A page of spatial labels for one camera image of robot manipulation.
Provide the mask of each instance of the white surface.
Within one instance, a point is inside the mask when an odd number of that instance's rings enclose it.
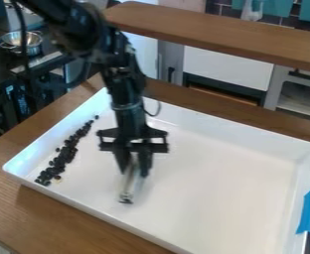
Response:
[[[158,4],[158,0],[138,0],[137,2],[146,4]],[[144,74],[151,78],[157,78],[157,55],[158,41],[153,38],[134,35],[123,32],[136,50],[136,57]]]
[[[133,205],[117,202],[121,175],[98,151],[97,129],[114,126],[102,90],[4,166],[24,185],[178,253],[302,254],[295,235],[310,191],[310,143],[163,103],[151,126],[169,132],[169,154]],[[146,99],[147,108],[156,102]],[[93,115],[63,181],[33,183],[55,148]]]
[[[273,64],[185,47],[184,72],[266,91]]]

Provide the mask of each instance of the wooden shelf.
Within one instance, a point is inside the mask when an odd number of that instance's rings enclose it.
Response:
[[[239,57],[310,70],[310,32],[126,2],[104,11],[121,30]]]

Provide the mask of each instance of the small black object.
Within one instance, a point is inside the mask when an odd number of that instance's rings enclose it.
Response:
[[[50,181],[42,182],[42,186],[48,187],[51,184]]]

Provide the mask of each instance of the metal object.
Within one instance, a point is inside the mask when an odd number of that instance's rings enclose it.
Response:
[[[133,203],[135,196],[139,193],[144,183],[136,158],[131,158],[128,167],[123,174],[119,202]]]
[[[33,57],[42,51],[42,33],[40,31],[27,32],[27,55]],[[21,49],[21,32],[11,32],[2,36],[0,48],[8,50],[10,53],[20,55]]]

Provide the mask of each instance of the white cabinet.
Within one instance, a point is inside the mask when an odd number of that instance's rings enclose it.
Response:
[[[187,73],[266,91],[272,70],[272,63],[185,47]]]

